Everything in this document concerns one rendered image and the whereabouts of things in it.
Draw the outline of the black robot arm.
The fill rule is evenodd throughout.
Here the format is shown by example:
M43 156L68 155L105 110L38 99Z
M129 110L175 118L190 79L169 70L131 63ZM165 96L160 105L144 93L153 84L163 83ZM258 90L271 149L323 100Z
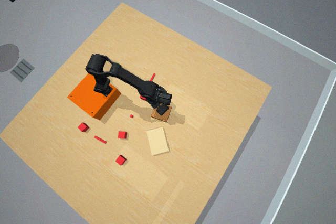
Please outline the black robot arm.
M104 72L103 67L106 61L110 62L112 66L110 71ZM109 86L110 79L107 78L112 76L136 88L139 94L143 95L143 97L150 102L154 101L166 105L170 105L171 103L172 94L167 93L163 87L153 81L144 81L140 79L122 68L119 63L111 61L107 56L92 54L85 70L95 78L96 84L93 91L102 93L106 97L113 90L113 88Z

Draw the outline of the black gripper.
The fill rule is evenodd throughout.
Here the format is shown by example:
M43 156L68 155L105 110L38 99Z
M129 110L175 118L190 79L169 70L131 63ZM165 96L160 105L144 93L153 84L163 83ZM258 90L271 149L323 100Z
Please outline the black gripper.
M158 103L158 102L150 102L150 101L148 101L147 99L146 99L146 101L155 109L155 108L157 108L157 113L159 114L159 115L163 115L168 109L169 109L169 107L166 105L166 104L162 104L162 105L160 105L160 103Z

